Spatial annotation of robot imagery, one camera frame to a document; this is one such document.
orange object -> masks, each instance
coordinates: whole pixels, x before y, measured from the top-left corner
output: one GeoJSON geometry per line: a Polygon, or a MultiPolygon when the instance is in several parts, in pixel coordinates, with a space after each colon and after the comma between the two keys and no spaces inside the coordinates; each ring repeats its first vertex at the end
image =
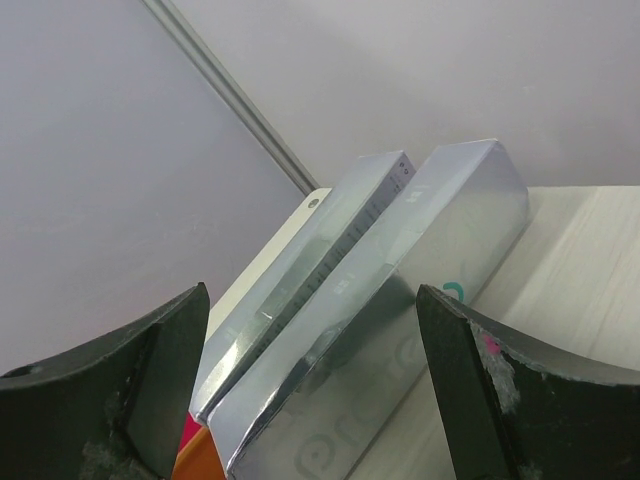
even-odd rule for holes
{"type": "Polygon", "coordinates": [[[225,480],[218,451],[209,430],[201,428],[180,451],[173,480],[225,480]]]}

plastic-wrapped box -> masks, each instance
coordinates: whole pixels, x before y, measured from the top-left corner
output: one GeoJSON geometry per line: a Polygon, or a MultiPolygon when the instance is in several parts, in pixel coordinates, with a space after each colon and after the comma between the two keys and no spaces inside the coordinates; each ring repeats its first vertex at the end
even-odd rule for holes
{"type": "Polygon", "coordinates": [[[209,413],[415,173],[402,152],[362,157],[206,342],[189,411],[209,413]]]}
{"type": "Polygon", "coordinates": [[[343,479],[426,365],[418,285],[470,301],[527,217],[497,141],[438,148],[209,414],[228,478],[343,479]]]}

pink mark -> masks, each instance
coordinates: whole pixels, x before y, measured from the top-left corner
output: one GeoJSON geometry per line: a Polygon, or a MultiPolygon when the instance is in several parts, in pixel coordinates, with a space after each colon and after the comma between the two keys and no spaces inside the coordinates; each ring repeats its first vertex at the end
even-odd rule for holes
{"type": "Polygon", "coordinates": [[[496,341],[486,333],[482,335],[482,339],[484,340],[484,343],[487,344],[487,351],[489,354],[498,355],[502,351],[500,345],[498,345],[496,341]]]}

table surface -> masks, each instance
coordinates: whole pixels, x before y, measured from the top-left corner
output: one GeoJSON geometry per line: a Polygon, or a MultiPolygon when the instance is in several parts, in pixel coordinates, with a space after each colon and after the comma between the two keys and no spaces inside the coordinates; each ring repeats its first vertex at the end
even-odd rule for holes
{"type": "MultiPolygon", "coordinates": [[[[640,187],[531,188],[531,222],[472,306],[570,352],[640,369],[640,187]]],[[[350,480],[455,480],[426,372],[350,480]]]]}

